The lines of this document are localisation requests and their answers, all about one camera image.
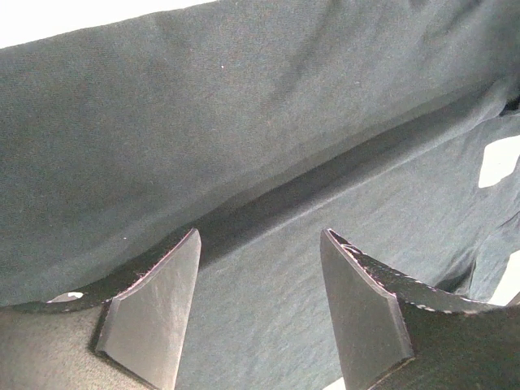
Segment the black t shirt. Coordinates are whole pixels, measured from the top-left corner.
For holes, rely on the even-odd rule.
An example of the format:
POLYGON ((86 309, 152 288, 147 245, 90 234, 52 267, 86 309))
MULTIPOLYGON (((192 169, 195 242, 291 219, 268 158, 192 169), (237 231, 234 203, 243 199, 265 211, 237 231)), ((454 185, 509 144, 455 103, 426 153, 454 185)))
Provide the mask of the black t shirt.
POLYGON ((193 229, 172 389, 343 379, 326 229, 519 308, 491 302, 519 249, 518 2, 213 1, 2 49, 1 310, 193 229))

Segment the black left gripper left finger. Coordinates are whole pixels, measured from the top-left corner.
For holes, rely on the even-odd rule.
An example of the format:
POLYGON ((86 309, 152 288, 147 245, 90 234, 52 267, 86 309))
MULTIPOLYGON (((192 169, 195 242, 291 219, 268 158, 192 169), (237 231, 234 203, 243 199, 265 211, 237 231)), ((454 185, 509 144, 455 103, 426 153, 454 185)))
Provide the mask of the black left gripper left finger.
POLYGON ((193 229, 74 292, 2 308, 2 388, 174 388, 201 248, 193 229))

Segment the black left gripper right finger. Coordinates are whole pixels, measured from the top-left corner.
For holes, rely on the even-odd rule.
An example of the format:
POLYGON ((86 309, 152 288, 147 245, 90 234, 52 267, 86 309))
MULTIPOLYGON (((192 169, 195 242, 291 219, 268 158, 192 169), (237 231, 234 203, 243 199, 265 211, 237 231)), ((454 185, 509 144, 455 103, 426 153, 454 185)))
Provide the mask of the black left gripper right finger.
POLYGON ((518 388, 517 306, 434 288, 331 229, 320 258, 346 388, 518 388))

